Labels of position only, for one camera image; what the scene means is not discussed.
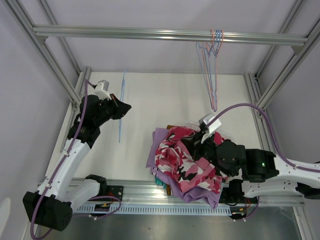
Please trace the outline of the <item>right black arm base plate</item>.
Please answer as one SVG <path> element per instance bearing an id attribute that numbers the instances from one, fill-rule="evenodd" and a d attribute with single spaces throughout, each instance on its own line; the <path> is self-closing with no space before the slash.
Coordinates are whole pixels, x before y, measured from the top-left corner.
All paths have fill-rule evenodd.
<path id="1" fill-rule="evenodd" d="M 229 206 L 236 206 L 250 202 L 251 204 L 257 204 L 258 198 L 245 197 L 244 192 L 240 188 L 224 187 L 220 195 L 219 203 Z"/>

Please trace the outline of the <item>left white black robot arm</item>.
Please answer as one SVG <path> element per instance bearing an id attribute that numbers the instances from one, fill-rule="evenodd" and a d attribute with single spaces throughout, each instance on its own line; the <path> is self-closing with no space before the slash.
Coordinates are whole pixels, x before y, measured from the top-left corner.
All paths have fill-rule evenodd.
<path id="1" fill-rule="evenodd" d="M 75 210 L 89 200 L 109 198 L 105 177 L 90 174 L 75 189 L 68 187 L 80 163 L 93 148 L 100 127 L 109 120 L 120 120 L 131 109 L 111 94 L 105 99 L 90 94 L 84 96 L 79 114 L 70 128 L 64 150 L 53 171 L 34 192 L 26 192 L 22 202 L 32 226 L 40 225 L 63 231 Z"/>

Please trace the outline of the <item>blue wire hanger floral trousers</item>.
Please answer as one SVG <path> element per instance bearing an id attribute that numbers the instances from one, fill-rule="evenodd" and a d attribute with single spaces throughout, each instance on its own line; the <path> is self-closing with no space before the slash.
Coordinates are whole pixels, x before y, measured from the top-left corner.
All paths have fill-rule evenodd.
<path id="1" fill-rule="evenodd" d="M 122 83 L 121 83 L 121 93 L 120 93 L 120 101 L 124 101 L 125 96 L 125 86 L 126 86 L 126 69 L 123 71 L 122 76 Z M 122 137 L 122 118 L 119 120 L 118 124 L 118 143 L 121 143 L 121 137 Z"/>

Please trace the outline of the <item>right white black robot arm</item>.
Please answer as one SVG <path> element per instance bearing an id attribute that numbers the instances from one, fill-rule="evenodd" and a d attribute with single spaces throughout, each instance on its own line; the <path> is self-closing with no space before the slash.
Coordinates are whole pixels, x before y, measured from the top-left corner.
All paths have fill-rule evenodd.
<path id="1" fill-rule="evenodd" d="M 262 149 L 247 149 L 227 139 L 215 144 L 212 138 L 202 140 L 197 132 L 183 137 L 194 161 L 207 160 L 222 176 L 233 178 L 228 198 L 240 202 L 263 195 L 295 194 L 310 200 L 320 198 L 320 164 L 284 160 L 279 154 Z"/>

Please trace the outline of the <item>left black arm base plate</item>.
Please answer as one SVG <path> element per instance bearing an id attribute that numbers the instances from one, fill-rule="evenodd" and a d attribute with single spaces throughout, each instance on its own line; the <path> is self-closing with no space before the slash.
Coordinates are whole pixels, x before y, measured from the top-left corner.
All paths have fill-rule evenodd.
<path id="1" fill-rule="evenodd" d="M 106 195 L 116 197 L 120 201 L 122 201 L 124 195 L 124 187 L 122 185 L 108 185 Z"/>

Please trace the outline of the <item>pink floral trousers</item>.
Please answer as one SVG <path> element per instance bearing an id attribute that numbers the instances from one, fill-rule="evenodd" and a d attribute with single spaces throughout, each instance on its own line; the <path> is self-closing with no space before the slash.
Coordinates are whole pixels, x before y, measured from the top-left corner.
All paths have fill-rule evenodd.
<path id="1" fill-rule="evenodd" d="M 196 133 L 185 126 L 170 128 L 168 135 L 155 151 L 155 165 L 178 184 L 182 193 L 200 187 L 219 194 L 223 181 L 228 179 L 227 176 L 220 175 L 215 166 L 204 157 L 194 160 L 182 143 L 182 138 L 193 137 Z"/>

